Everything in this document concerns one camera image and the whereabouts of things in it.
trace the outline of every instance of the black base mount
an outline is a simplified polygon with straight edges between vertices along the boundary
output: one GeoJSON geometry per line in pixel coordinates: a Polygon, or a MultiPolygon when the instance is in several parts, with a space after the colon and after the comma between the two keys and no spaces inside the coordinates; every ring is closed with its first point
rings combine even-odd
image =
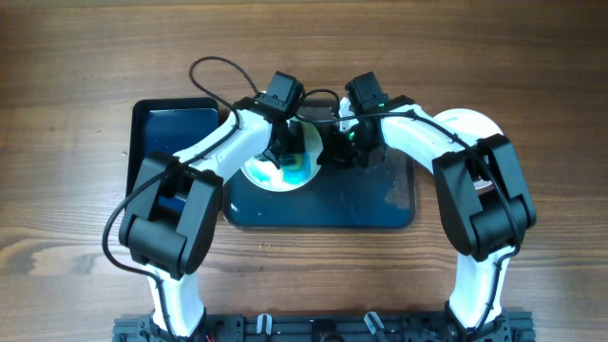
{"type": "MultiPolygon", "coordinates": [[[[532,313],[503,310],[502,328],[484,342],[535,342],[532,313]]],[[[117,319],[113,342],[164,342],[150,315],[117,319]]],[[[378,315],[270,316],[211,314],[196,336],[202,342],[440,342],[445,341],[444,312],[378,315]]]]}

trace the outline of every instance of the table surface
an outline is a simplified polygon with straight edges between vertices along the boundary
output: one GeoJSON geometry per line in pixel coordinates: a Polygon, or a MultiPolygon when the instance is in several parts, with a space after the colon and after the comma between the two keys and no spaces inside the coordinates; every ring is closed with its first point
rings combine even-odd
{"type": "MultiPolygon", "coordinates": [[[[108,340],[114,318],[152,309],[147,280],[109,264],[101,233],[124,196],[133,104],[199,96],[187,68],[210,54],[260,87],[281,70],[344,95],[373,70],[431,115],[491,117],[538,210],[503,305],[532,311],[540,341],[608,338],[608,5],[24,3],[0,9],[0,341],[108,340]]],[[[232,101],[250,94],[228,66],[197,76],[232,101]]],[[[456,252],[433,179],[417,171],[417,219],[402,234],[247,233],[220,221],[199,269],[209,312],[442,310],[456,252]]]]}

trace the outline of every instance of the wire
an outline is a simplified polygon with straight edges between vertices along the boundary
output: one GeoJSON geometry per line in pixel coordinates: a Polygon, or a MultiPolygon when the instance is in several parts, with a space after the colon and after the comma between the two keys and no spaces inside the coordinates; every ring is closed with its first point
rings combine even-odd
{"type": "Polygon", "coordinates": [[[225,143],[228,139],[230,139],[230,137],[232,137],[239,130],[241,118],[240,118],[237,110],[234,108],[234,106],[231,105],[231,104],[229,104],[227,101],[223,100],[222,98],[220,98],[220,96],[218,96],[218,95],[214,94],[213,92],[207,90],[204,86],[202,86],[201,84],[199,84],[199,82],[197,82],[197,80],[194,78],[194,72],[193,72],[194,68],[199,63],[201,63],[203,61],[209,61],[209,60],[222,61],[222,62],[225,62],[225,63],[227,63],[227,64],[235,67],[238,71],[240,71],[243,74],[243,76],[245,77],[245,79],[251,85],[251,87],[254,90],[254,92],[257,94],[256,85],[251,80],[251,78],[249,77],[249,75],[247,75],[247,73],[240,66],[236,65],[234,62],[231,62],[231,61],[229,61],[229,60],[227,60],[225,58],[215,57],[215,56],[203,57],[203,58],[198,59],[196,62],[194,62],[190,66],[190,71],[189,71],[190,80],[192,81],[192,83],[198,89],[202,90],[204,93],[206,93],[210,97],[216,99],[220,103],[222,103],[222,104],[226,105],[228,108],[230,108],[232,110],[232,112],[235,113],[235,118],[236,118],[235,125],[233,125],[232,129],[225,136],[223,136],[218,141],[214,142],[211,146],[207,147],[205,150],[203,150],[202,152],[200,152],[197,156],[195,156],[195,157],[193,157],[193,158],[191,158],[191,159],[189,159],[189,160],[187,160],[185,162],[182,162],[182,163],[180,163],[178,165],[175,165],[173,167],[169,167],[169,168],[165,169],[164,171],[160,172],[158,175],[156,175],[156,176],[152,177],[151,179],[145,181],[142,185],[140,185],[136,189],[134,189],[133,192],[131,192],[125,199],[123,199],[123,201],[121,201],[119,203],[119,205],[116,207],[116,209],[114,209],[114,211],[112,212],[112,214],[108,218],[107,223],[105,224],[104,232],[102,234],[102,249],[104,250],[105,257],[107,257],[107,259],[110,261],[110,263],[112,265],[116,266],[117,268],[119,268],[121,270],[130,272],[130,273],[134,273],[134,274],[138,274],[138,275],[142,275],[142,276],[149,276],[156,283],[156,287],[157,287],[157,290],[159,292],[159,301],[161,303],[162,320],[164,321],[164,325],[165,325],[165,327],[167,329],[167,333],[169,335],[169,339],[172,342],[177,342],[178,339],[176,338],[175,334],[173,333],[173,328],[171,327],[171,322],[169,321],[169,314],[168,314],[168,310],[167,310],[166,298],[164,296],[164,290],[162,288],[162,279],[159,276],[157,276],[157,275],[155,275],[155,274],[153,274],[151,272],[148,272],[148,271],[145,271],[145,270],[142,270],[142,269],[139,269],[139,268],[135,268],[135,267],[131,267],[131,266],[127,266],[127,265],[122,264],[110,252],[108,241],[109,241],[110,231],[112,230],[112,225],[114,224],[114,221],[116,221],[116,218],[118,217],[118,215],[143,190],[147,189],[148,187],[150,187],[155,182],[160,181],[160,180],[164,179],[165,177],[168,177],[168,176],[171,176],[171,175],[175,174],[176,172],[178,172],[179,170],[185,168],[189,164],[191,164],[193,162],[197,162],[197,161],[205,158],[205,156],[207,154],[209,154],[209,152],[213,151],[214,149],[218,148],[218,146],[220,146],[221,144],[225,143]]]}
{"type": "Polygon", "coordinates": [[[429,120],[427,118],[417,115],[415,112],[413,112],[413,110],[410,110],[408,112],[402,112],[402,113],[372,113],[372,114],[365,114],[365,115],[354,115],[354,116],[350,116],[350,117],[328,119],[328,120],[307,120],[306,118],[301,118],[300,116],[298,116],[298,119],[305,123],[309,123],[309,124],[330,124],[330,123],[338,123],[338,122],[355,120],[355,119],[360,119],[360,118],[388,118],[388,117],[404,117],[404,118],[410,118],[413,120],[423,122],[425,124],[428,124],[428,125],[434,127],[435,129],[439,130],[440,132],[444,133],[447,137],[452,139],[455,143],[461,145],[465,149],[465,152],[467,153],[467,155],[471,159],[473,159],[475,161],[475,163],[480,167],[480,169],[483,173],[483,176],[485,176],[487,179],[490,179],[490,181],[492,181],[492,183],[494,184],[494,189],[496,189],[496,192],[498,193],[498,196],[501,200],[501,205],[503,206],[503,209],[506,212],[506,216],[509,221],[509,226],[511,228],[511,234],[513,235],[513,237],[515,239],[515,242],[514,242],[515,248],[513,251],[499,257],[498,260],[496,260],[496,262],[494,262],[494,266],[495,266],[496,270],[494,271],[494,276],[492,277],[492,286],[490,288],[489,300],[487,303],[485,303],[484,312],[482,313],[480,320],[475,325],[475,328],[473,329],[473,331],[468,335],[468,340],[472,341],[477,337],[477,335],[480,333],[480,331],[484,327],[485,321],[487,320],[487,317],[489,316],[489,313],[492,310],[492,305],[494,303],[494,300],[496,299],[496,293],[498,292],[498,283],[499,283],[500,276],[501,276],[501,270],[503,269],[503,262],[510,257],[516,256],[522,248],[522,242],[520,240],[515,218],[513,217],[513,212],[511,211],[511,206],[509,205],[508,200],[506,199],[506,196],[504,195],[503,189],[499,186],[499,183],[496,180],[496,177],[494,177],[494,174],[490,171],[488,164],[473,150],[473,148],[468,143],[466,143],[465,141],[460,139],[457,134],[448,131],[447,129],[443,128],[441,125],[437,124],[433,120],[429,120]]]}
{"type": "MultiPolygon", "coordinates": [[[[331,94],[331,95],[333,95],[333,96],[334,96],[334,98],[335,98],[335,109],[333,110],[333,115],[334,115],[334,116],[338,115],[338,111],[340,110],[340,96],[338,96],[338,94],[337,94],[335,91],[330,90],[330,89],[315,89],[315,90],[311,90],[311,91],[309,91],[309,92],[307,92],[307,93],[304,93],[304,94],[302,95],[302,97],[300,98],[299,104],[297,105],[297,107],[296,107],[296,108],[300,108],[302,105],[304,105],[304,100],[305,100],[307,97],[309,97],[309,96],[311,96],[311,95],[314,95],[314,94],[318,94],[318,93],[327,93],[327,94],[331,94]]],[[[302,117],[301,117],[300,115],[297,115],[297,114],[296,114],[296,117],[297,117],[297,118],[298,118],[300,121],[303,121],[303,120],[301,119],[302,117]]]]}

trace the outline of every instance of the robotic arm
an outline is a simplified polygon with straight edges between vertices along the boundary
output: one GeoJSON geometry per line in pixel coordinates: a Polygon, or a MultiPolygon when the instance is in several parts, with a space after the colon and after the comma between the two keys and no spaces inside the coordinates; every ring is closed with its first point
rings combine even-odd
{"type": "MultiPolygon", "coordinates": [[[[302,148],[301,137],[287,125],[299,106],[302,89],[296,79],[278,72],[265,94],[235,103],[236,112],[231,112],[207,138],[175,153],[173,158],[154,154],[142,163],[136,187],[178,160],[189,160],[213,146],[238,125],[232,136],[202,160],[184,166],[176,176],[157,181],[126,208],[120,242],[129,248],[133,260],[163,279],[165,298],[170,303],[163,316],[156,284],[150,281],[156,308],[152,321],[160,337],[167,337],[167,317],[175,334],[184,340],[193,339],[200,329],[205,309],[199,298],[196,270],[213,239],[221,186],[252,157],[270,152],[279,160],[302,148]],[[176,195],[186,199],[181,214],[160,207],[159,197],[176,195]]],[[[500,328],[500,294],[508,259],[501,268],[495,263],[514,250],[516,239],[521,241],[525,230],[536,221],[534,204],[509,140],[500,134],[489,136],[495,132],[487,129],[478,134],[471,133],[474,129],[455,129],[456,124],[431,118],[408,97],[391,100],[373,73],[353,79],[346,89],[358,123],[341,134],[353,137],[356,154],[385,144],[412,156],[434,174],[444,230],[459,253],[456,285],[446,303],[446,339],[466,341],[496,331],[500,328]],[[456,134],[471,148],[466,150],[455,143],[437,126],[456,134]],[[485,175],[470,153],[488,162],[498,180],[492,184],[494,190],[478,196],[475,181],[479,183],[485,175]],[[507,196],[517,222],[516,236],[509,229],[496,187],[507,196]],[[496,272],[499,276],[494,284],[496,272]],[[483,319],[487,305],[491,309],[483,319]],[[485,323],[483,328],[472,336],[480,321],[485,323]]],[[[483,116],[477,119],[477,124],[491,123],[483,116]]]]}

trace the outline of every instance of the wood grain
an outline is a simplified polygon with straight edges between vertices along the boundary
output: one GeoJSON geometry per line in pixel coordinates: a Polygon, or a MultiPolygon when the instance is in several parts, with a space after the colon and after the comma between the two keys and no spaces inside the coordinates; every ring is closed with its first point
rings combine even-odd
{"type": "MultiPolygon", "coordinates": [[[[373,70],[428,113],[489,115],[539,214],[503,304],[533,311],[540,341],[605,341],[607,21],[606,4],[565,1],[0,9],[0,341],[108,340],[114,318],[151,310],[146,280],[105,260],[102,227],[124,195],[133,104],[200,95],[186,71],[209,54],[259,86],[282,70],[344,95],[373,70]]],[[[226,66],[198,77],[231,100],[250,91],[226,66]]],[[[205,304],[441,310],[456,254],[418,171],[419,212],[403,234],[245,233],[221,221],[200,267],[205,304]]],[[[115,236],[112,249],[128,261],[115,236]]]]}

